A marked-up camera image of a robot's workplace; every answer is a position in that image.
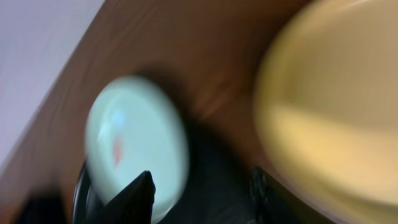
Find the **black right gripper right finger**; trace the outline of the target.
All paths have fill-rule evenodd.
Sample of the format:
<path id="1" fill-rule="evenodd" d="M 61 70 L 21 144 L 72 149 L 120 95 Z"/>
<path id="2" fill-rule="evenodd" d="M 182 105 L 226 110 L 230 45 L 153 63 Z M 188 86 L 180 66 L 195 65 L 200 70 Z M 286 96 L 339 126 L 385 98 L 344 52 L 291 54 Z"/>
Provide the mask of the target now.
<path id="1" fill-rule="evenodd" d="M 331 224 L 260 167 L 252 171 L 251 198 L 260 224 Z"/>

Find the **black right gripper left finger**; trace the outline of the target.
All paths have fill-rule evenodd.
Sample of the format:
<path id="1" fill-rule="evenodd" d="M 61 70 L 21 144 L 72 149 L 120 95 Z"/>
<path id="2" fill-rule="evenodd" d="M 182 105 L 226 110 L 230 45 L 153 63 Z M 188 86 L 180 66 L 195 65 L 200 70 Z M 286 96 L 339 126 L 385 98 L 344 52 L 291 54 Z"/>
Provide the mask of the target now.
<path id="1" fill-rule="evenodd" d="M 154 195 L 152 175 L 144 171 L 93 217 L 93 224 L 151 224 Z"/>

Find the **mint plate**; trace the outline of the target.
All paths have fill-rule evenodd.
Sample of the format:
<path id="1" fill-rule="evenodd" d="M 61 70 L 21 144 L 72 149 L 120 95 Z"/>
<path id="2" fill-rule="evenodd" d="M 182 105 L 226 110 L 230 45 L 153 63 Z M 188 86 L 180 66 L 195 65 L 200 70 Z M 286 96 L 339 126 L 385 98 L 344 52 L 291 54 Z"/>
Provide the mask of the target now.
<path id="1" fill-rule="evenodd" d="M 91 183 L 103 203 L 142 172 L 152 174 L 152 223 L 168 214 L 186 187 L 190 157 L 182 119 L 147 78 L 121 77 L 101 91 L 86 122 L 85 151 Z"/>

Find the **yellow plate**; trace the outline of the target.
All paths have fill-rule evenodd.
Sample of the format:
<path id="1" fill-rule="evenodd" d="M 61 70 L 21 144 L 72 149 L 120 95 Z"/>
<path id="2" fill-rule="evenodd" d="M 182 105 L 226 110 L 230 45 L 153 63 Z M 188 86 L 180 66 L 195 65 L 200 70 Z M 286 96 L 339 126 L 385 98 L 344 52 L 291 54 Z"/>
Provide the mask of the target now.
<path id="1" fill-rule="evenodd" d="M 292 192 L 336 222 L 397 222 L 397 0 L 310 3 L 273 42 L 254 96 Z"/>

